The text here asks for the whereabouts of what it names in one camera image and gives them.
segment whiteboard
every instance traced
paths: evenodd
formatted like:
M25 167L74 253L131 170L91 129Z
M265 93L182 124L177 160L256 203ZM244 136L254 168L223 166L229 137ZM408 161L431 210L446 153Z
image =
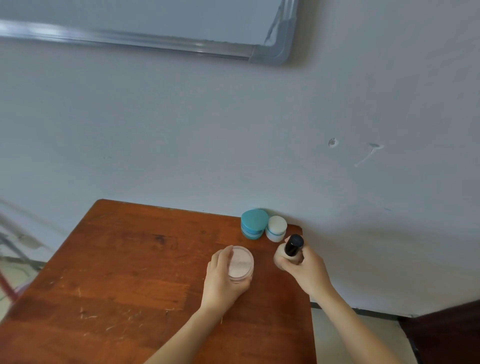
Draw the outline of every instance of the whiteboard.
M0 36L125 44L281 64L297 0L2 0Z

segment brown tabletop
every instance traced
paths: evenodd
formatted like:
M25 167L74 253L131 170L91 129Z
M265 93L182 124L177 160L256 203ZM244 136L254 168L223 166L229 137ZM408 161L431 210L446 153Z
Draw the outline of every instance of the brown tabletop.
M289 225L287 234L301 233ZM0 363L143 363L198 309L214 252L254 257L250 289L195 363L316 363L309 297L240 218L99 200L0 325Z

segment floor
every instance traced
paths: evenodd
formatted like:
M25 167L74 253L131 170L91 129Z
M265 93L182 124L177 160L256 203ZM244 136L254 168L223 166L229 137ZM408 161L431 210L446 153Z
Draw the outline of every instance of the floor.
M36 272L29 266L0 261L0 269L13 287L18 287L33 279ZM5 316L10 301L0 292L0 321ZM405 364L417 364L410 344L396 321L361 316L363 322L375 332ZM317 362L321 364L353 364L342 341L325 313L312 309L313 332Z

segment teal lid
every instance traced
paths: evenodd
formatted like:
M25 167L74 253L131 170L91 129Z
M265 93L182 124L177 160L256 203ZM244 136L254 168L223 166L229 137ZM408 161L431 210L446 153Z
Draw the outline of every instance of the teal lid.
M268 225L268 214L256 208L242 214L241 223L244 227L251 231L263 231Z

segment person's left hand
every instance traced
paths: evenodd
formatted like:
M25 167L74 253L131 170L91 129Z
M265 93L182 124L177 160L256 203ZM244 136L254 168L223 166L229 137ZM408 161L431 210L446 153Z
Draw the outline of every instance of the person's left hand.
M212 260L207 266L207 275L204 282L201 310L222 317L235 303L242 293L248 290L252 277L234 283L228 276L228 265L232 258L233 245L219 250L212 255Z

